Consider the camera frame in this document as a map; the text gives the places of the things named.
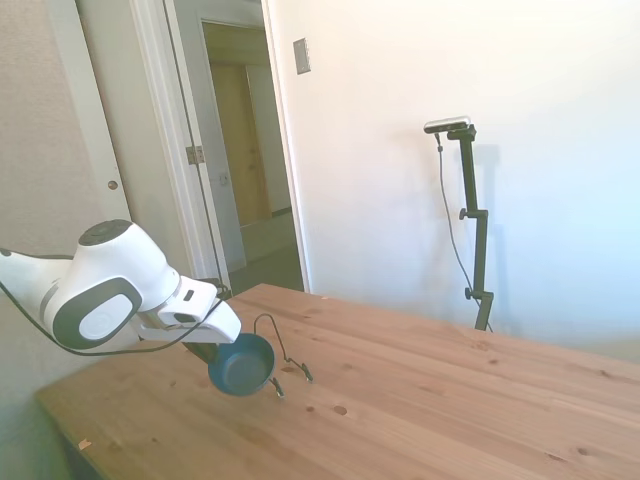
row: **camera stand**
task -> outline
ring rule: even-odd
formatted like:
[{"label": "camera stand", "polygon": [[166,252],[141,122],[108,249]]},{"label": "camera stand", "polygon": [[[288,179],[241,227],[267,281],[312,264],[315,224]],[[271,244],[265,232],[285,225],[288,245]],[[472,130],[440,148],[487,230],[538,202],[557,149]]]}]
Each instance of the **camera stand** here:
[{"label": "camera stand", "polygon": [[476,138],[476,129],[473,124],[460,130],[447,133],[449,140],[460,142],[460,154],[462,156],[462,176],[464,179],[464,194],[467,208],[460,210],[460,220],[474,218],[476,220],[476,251],[473,269],[473,290],[464,289],[467,300],[474,298],[479,302],[478,316],[475,328],[486,330],[489,323],[489,313],[493,303],[493,293],[484,289],[484,274],[487,261],[487,226],[489,220],[488,210],[478,210],[476,196],[476,177],[473,167],[472,143]]}]

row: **wooden table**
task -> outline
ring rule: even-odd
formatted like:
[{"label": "wooden table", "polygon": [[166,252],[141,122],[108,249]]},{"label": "wooden table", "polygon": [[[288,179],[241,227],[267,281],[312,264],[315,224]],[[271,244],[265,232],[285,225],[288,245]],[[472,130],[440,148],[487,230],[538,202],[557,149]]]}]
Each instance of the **wooden table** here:
[{"label": "wooden table", "polygon": [[640,479],[640,366],[266,285],[231,304],[316,381],[280,359],[284,399],[225,396],[177,345],[42,390],[105,478]]}]

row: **black cable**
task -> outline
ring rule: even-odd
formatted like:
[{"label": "black cable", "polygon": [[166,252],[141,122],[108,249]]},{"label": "black cable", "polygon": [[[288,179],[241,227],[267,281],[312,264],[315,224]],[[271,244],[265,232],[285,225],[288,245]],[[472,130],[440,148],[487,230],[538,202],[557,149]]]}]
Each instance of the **black cable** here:
[{"label": "black cable", "polygon": [[77,350],[73,350],[71,348],[65,347],[64,345],[58,343],[58,341],[55,338],[53,338],[53,336],[50,335],[49,332],[47,332],[44,329],[44,327],[42,327],[36,320],[34,320],[34,318],[29,314],[29,312],[25,310],[25,308],[22,305],[20,305],[20,302],[18,302],[18,300],[11,294],[11,292],[9,292],[7,287],[2,282],[0,282],[0,289],[7,295],[7,297],[9,297],[9,300],[11,300],[11,302],[16,306],[16,308],[20,310],[20,313],[22,313],[27,318],[27,320],[29,320],[31,325],[33,325],[40,331],[40,333],[42,333],[45,337],[47,337],[49,340],[51,340],[53,343],[55,343],[58,347],[63,349],[65,352],[69,352],[69,353],[72,353],[73,355],[78,355],[80,357],[107,357],[110,355],[125,355],[128,353],[152,353],[152,352],[158,352],[160,350],[164,350],[165,348],[172,347],[173,345],[175,345],[176,343],[184,339],[187,335],[189,335],[190,333],[193,333],[200,326],[200,324],[204,322],[216,308],[218,308],[218,305],[222,303],[222,299],[218,300],[218,303],[216,303],[213,307],[211,307],[209,312],[207,312],[207,315],[205,316],[204,320],[201,320],[198,323],[196,323],[193,327],[191,327],[189,330],[187,330],[185,333],[180,335],[175,340],[172,340],[169,343],[165,343],[164,345],[161,345],[159,347],[143,348],[138,350],[115,350],[113,352],[79,352]]},{"label": "black cable", "polygon": [[[458,265],[460,265],[460,269],[462,270],[462,273],[464,274],[464,278],[467,280],[467,285],[469,286],[469,290],[471,291],[473,290],[473,287],[471,286],[471,280],[469,279],[467,270],[464,268],[464,265],[462,264],[462,260],[460,259],[460,254],[458,253],[458,247],[456,246],[456,240],[453,236],[453,225],[451,224],[451,214],[449,213],[449,203],[447,202],[447,194],[445,193],[445,190],[444,190],[444,178],[442,174],[442,170],[443,170],[442,151],[444,150],[444,148],[440,143],[440,135],[436,133],[435,137],[436,137],[436,142],[438,142],[438,156],[440,158],[440,190],[442,191],[442,201],[444,203],[444,209],[447,212],[447,222],[449,224],[449,237],[451,238],[451,245],[453,246],[453,252],[456,254],[456,260],[458,260]],[[476,302],[476,305],[478,305],[478,308],[480,308],[480,302],[478,301],[478,299],[474,298],[473,301]],[[493,328],[491,327],[491,324],[488,321],[487,321],[487,327],[489,327],[489,331],[493,333]]]}]

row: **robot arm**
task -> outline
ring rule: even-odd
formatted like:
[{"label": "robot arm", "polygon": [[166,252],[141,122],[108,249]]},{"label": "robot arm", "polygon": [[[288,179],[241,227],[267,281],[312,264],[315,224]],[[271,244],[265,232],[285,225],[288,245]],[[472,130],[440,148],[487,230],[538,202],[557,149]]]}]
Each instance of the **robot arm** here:
[{"label": "robot arm", "polygon": [[179,275],[153,240],[125,220],[91,227],[73,259],[1,249],[0,283],[73,350],[104,344],[129,321],[150,340],[232,343],[240,333],[239,318],[216,298],[214,285]]}]

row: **blue pan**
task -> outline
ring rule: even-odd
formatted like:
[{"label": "blue pan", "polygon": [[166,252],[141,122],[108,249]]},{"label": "blue pan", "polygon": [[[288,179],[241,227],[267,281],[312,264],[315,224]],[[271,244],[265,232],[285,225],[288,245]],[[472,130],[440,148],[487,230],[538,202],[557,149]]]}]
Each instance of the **blue pan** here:
[{"label": "blue pan", "polygon": [[304,372],[309,382],[313,381],[313,376],[304,363],[299,364],[287,357],[273,317],[262,314],[253,323],[253,333],[241,333],[235,342],[219,345],[215,357],[209,362],[209,378],[221,392],[244,397],[256,393],[271,382],[276,387],[278,396],[284,396],[278,380],[272,377],[276,364],[273,347],[264,337],[256,334],[258,320],[263,317],[271,319],[285,361],[296,365]]}]

